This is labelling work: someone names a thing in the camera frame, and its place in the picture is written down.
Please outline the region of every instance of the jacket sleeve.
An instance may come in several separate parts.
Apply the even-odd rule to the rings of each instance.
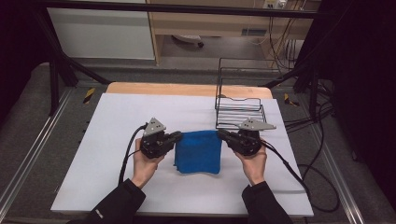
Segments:
[[[82,223],[131,224],[134,213],[145,201],[145,198],[145,193],[130,179],[127,179],[99,202]]]
[[[265,181],[253,187],[247,186],[242,198],[248,212],[249,224],[293,223]]]

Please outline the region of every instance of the hand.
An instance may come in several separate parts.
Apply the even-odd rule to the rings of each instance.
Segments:
[[[260,150],[252,156],[243,156],[238,152],[234,152],[235,155],[241,160],[244,173],[247,176],[251,186],[263,182],[265,162],[267,161],[267,153],[265,147],[262,146]]]
[[[135,151],[139,150],[140,141],[140,138],[136,139]],[[134,176],[132,177],[132,182],[142,189],[152,178],[155,170],[157,170],[158,163],[160,163],[164,157],[165,155],[159,158],[149,159],[141,151],[137,151],[134,154]]]

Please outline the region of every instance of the blue cloth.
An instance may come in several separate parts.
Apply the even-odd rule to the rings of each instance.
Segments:
[[[220,172],[221,139],[216,131],[183,133],[176,143],[175,166],[182,174]]]

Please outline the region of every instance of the white board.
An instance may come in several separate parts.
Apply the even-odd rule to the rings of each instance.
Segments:
[[[213,97],[103,94],[51,210],[91,211],[117,186],[132,134],[152,117],[166,126],[167,133],[215,130],[214,103]],[[274,124],[276,129],[261,132],[261,136],[277,148],[299,174],[276,100],[262,100],[262,105],[267,122]],[[303,187],[272,151],[267,150],[267,154],[265,179],[279,203],[291,216],[312,216]],[[182,175],[174,166],[174,158],[172,150],[143,188],[147,199],[139,213],[163,216],[247,213],[241,193],[248,179],[241,161],[224,142],[218,175]],[[131,178],[132,173],[131,157],[125,178]]]

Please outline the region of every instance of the black wire basket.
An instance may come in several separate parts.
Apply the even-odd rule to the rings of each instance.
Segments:
[[[251,66],[250,62],[263,63],[264,66]],[[275,68],[265,66],[266,64],[274,65]],[[262,100],[260,98],[231,98],[222,94],[221,90],[224,82],[231,84],[247,84],[259,86],[264,80],[277,80],[282,78],[279,66],[276,61],[257,60],[257,59],[219,59],[218,83],[216,87],[216,128],[226,130],[237,130],[238,125],[246,119],[256,119],[266,122]]]

